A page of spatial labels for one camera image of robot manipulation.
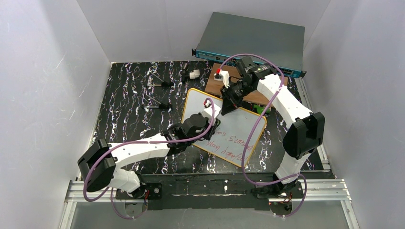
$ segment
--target white connector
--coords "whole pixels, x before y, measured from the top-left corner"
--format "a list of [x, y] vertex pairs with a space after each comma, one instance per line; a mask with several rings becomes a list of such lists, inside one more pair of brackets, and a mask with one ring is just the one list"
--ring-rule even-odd
[[229, 87], [229, 72], [220, 70], [219, 73], [215, 73], [214, 80], [222, 81], [226, 88]]
[[194, 70], [190, 73], [190, 79], [195, 79], [200, 77], [200, 69]]
[[[219, 115], [219, 113], [221, 112], [221, 108], [220, 108], [218, 105], [214, 104], [214, 110], [215, 110], [214, 118], [217, 118], [218, 115]], [[212, 117], [212, 115], [213, 115], [213, 109], [211, 108], [211, 106], [205, 108], [205, 109], [201, 112], [201, 115], [202, 115], [203, 117], [207, 117], [208, 119], [211, 119], [211, 117]]]

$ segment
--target green object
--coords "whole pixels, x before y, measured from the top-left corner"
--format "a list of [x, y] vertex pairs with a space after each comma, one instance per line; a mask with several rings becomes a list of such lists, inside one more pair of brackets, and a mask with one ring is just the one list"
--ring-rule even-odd
[[[263, 112], [263, 110], [265, 109], [264, 107], [261, 107], [257, 104], [253, 105], [253, 108], [256, 109], [258, 114], [261, 114]], [[266, 114], [270, 113], [270, 107], [267, 109]]]

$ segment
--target blue front panel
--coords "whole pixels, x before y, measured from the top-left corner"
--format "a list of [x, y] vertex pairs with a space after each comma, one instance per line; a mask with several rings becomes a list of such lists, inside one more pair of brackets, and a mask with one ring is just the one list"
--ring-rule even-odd
[[[195, 51], [195, 57], [201, 58], [201, 59], [206, 59], [206, 60], [211, 60], [219, 63], [223, 63], [226, 59], [228, 59], [229, 56], [221, 55], [221, 54], [216, 54], [213, 52], [205, 52], [205, 51], [200, 51], [196, 50]], [[235, 65], [236, 60], [239, 60], [239, 58], [234, 58], [233, 60], [228, 61], [228, 65]], [[281, 71], [283, 71], [285, 76], [292, 77], [292, 78], [299, 78], [301, 75], [301, 70], [294, 70], [290, 68], [284, 68], [280, 67]]]

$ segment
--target cable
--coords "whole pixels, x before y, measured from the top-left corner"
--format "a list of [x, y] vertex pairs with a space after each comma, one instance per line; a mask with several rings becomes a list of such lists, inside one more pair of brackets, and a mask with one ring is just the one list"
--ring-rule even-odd
[[146, 200], [148, 199], [149, 196], [149, 190], [146, 192], [146, 196], [145, 196], [145, 206], [148, 206], [148, 203], [146, 202]]
[[[263, 58], [263, 57], [261, 57], [261, 56], [254, 55], [254, 54], [248, 54], [248, 53], [237, 54], [237, 55], [233, 55], [233, 56], [229, 57], [228, 59], [226, 59], [226, 60], [221, 64], [221, 66], [219, 67], [219, 69], [217, 70], [217, 72], [219, 72], [219, 71], [222, 69], [222, 67], [223, 67], [229, 60], [231, 60], [231, 59], [233, 59], [233, 58], [235, 58], [235, 57], [239, 57], [239, 56], [252, 56], [252, 57], [256, 57], [256, 58], [258, 58], [258, 59], [260, 59], [260, 60], [263, 60], [264, 62], [270, 64], [270, 66], [273, 66], [273, 67], [280, 73], [280, 75], [281, 75], [280, 85], [279, 85], [279, 87], [278, 87], [278, 90], [276, 91], [276, 93], [274, 93], [274, 95], [271, 97], [270, 101], [268, 102], [267, 106], [263, 109], [262, 113], [259, 115], [259, 117], [258, 117], [258, 119], [256, 120], [255, 124], [253, 125], [252, 130], [250, 131], [249, 137], [248, 137], [247, 140], [246, 140], [246, 144], [245, 144], [245, 147], [243, 148], [243, 152], [242, 152], [242, 162], [241, 162], [242, 174], [243, 174], [243, 176], [245, 177], [245, 179], [246, 179], [249, 183], [251, 183], [251, 184], [253, 184], [253, 185], [261, 185], [261, 186], [272, 185], [272, 184], [275, 184], [275, 183], [278, 183], [278, 182], [281, 182], [281, 181], [283, 181], [283, 180], [286, 180], [286, 179], [289, 179], [289, 178], [292, 178], [292, 177], [296, 177], [296, 176], [302, 176], [302, 177], [304, 177], [302, 174], [291, 174], [291, 175], [286, 176], [286, 177], [283, 177], [283, 178], [281, 178], [281, 179], [279, 179], [279, 180], [275, 180], [275, 181], [267, 182], [267, 183], [254, 182], [254, 181], [252, 181], [251, 179], [249, 179], [249, 177], [247, 177], [247, 174], [246, 174], [246, 171], [245, 171], [245, 166], [244, 166], [247, 147], [249, 146], [250, 139], [252, 138], [253, 132], [256, 130], [256, 127], [258, 126], [260, 120], [262, 119], [262, 117], [263, 117], [264, 114], [266, 113], [267, 109], [268, 109], [268, 108], [270, 107], [270, 105], [273, 103], [274, 99], [276, 98], [276, 96], [277, 96], [278, 93], [280, 92], [281, 88], [283, 87], [284, 74], [283, 74], [283, 72], [282, 72], [275, 64], [273, 64], [272, 62], [266, 60], [265, 58]], [[291, 212], [290, 214], [286, 215], [286, 216], [291, 216], [292, 214], [294, 214], [295, 212], [297, 212], [297, 210], [301, 207], [302, 203], [304, 202], [305, 195], [306, 195], [306, 193], [307, 193], [306, 188], [307, 188], [307, 185], [305, 185], [304, 197], [302, 198], [302, 201], [301, 201], [301, 203], [299, 204], [299, 206], [297, 207], [297, 209], [294, 210], [293, 212]]]
[[237, 77], [229, 76], [229, 80], [231, 80], [232, 78], [234, 78], [234, 79], [236, 79], [236, 80], [239, 80], [239, 78], [237, 78]]
[[288, 201], [286, 201], [287, 200], [287, 195], [286, 195], [286, 197], [284, 198], [284, 200], [283, 201], [281, 201], [280, 203], [282, 203], [282, 204], [287, 204], [287, 203], [289, 203], [291, 200], [292, 200], [292, 192], [290, 192], [290, 196], [288, 197]]
[[[122, 147], [122, 146], [125, 146], [125, 145], [129, 145], [129, 144], [163, 144], [163, 143], [189, 142], [189, 141], [197, 140], [197, 139], [203, 137], [204, 135], [206, 135], [206, 134], [208, 133], [208, 131], [211, 129], [211, 127], [213, 126], [213, 124], [215, 123], [215, 107], [214, 107], [214, 102], [213, 102], [213, 100], [212, 100], [211, 98], [206, 98], [204, 102], [207, 102], [207, 100], [210, 101], [210, 103], [211, 103], [211, 107], [212, 107], [213, 113], [212, 113], [211, 121], [210, 121], [210, 123], [209, 123], [207, 129], [206, 129], [204, 132], [202, 132], [200, 135], [195, 136], [195, 137], [192, 137], [192, 138], [179, 139], [179, 140], [172, 140], [172, 141], [150, 141], [150, 142], [148, 142], [148, 141], [131, 141], [131, 142], [125, 142], [125, 143], [119, 144], [119, 145], [117, 145], [117, 146], [115, 146], [115, 147], [109, 149], [108, 151], [106, 151], [106, 152], [94, 163], [94, 165], [90, 168], [90, 170], [89, 170], [89, 172], [88, 172], [88, 174], [87, 174], [87, 176], [86, 176], [86, 179], [85, 179], [85, 181], [84, 181], [84, 186], [83, 186], [83, 197], [85, 198], [85, 200], [88, 201], [88, 202], [96, 201], [96, 200], [100, 199], [100, 198], [108, 191], [109, 187], [107, 187], [106, 189], [104, 189], [104, 191], [103, 191], [99, 196], [97, 196], [96, 198], [90, 199], [90, 198], [87, 196], [87, 191], [86, 191], [86, 190], [87, 190], [87, 185], [88, 185], [89, 179], [90, 179], [90, 177], [91, 177], [91, 175], [92, 175], [94, 169], [95, 169], [95, 168], [100, 164], [100, 162], [101, 162], [108, 154], [110, 154], [113, 150], [115, 150], [115, 149], [117, 149], [117, 148], [120, 148], [120, 147]], [[115, 206], [114, 206], [113, 199], [112, 199], [113, 190], [114, 190], [114, 188], [111, 189], [111, 204], [112, 204], [112, 206], [113, 206], [113, 209], [114, 209], [115, 213], [116, 213], [118, 216], [120, 216], [121, 218], [123, 218], [123, 219], [133, 219], [132, 217], [131, 217], [131, 218], [128, 218], [128, 217], [126, 217], [126, 216], [123, 216], [123, 215], [121, 215], [121, 214], [117, 211], [117, 209], [116, 209]]]

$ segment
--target red handwriting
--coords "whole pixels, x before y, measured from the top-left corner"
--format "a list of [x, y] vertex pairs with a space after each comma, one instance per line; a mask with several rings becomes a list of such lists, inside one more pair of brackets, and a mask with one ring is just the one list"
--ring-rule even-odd
[[[244, 140], [238, 139], [236, 136], [230, 136], [230, 137], [227, 138], [226, 140], [227, 140], [227, 141], [235, 142], [235, 143], [237, 143], [237, 144], [239, 144], [239, 145], [241, 145], [241, 146], [245, 146], [245, 145], [246, 145], [246, 142], [245, 142]], [[252, 150], [252, 148], [253, 148], [253, 146], [248, 146], [248, 147], [247, 147], [247, 150], [249, 150], [249, 152], [250, 152], [250, 150]]]
[[215, 150], [213, 151], [213, 153], [216, 153], [218, 151], [218, 149], [220, 148], [220, 146], [215, 145], [215, 141], [208, 142], [206, 144], [206, 146], [211, 146], [212, 148], [214, 148]]
[[221, 152], [221, 154], [225, 154], [225, 159], [228, 159], [230, 161], [234, 161], [235, 159], [238, 161], [242, 161], [242, 154], [240, 153], [238, 155], [235, 155], [232, 152], [228, 151], [228, 147], [229, 146], [227, 146], [226, 149]]
[[215, 131], [215, 134], [216, 134], [216, 135], [221, 135], [222, 137], [225, 137], [225, 136], [226, 136], [226, 133], [219, 131], [219, 129], [217, 129], [217, 130]]

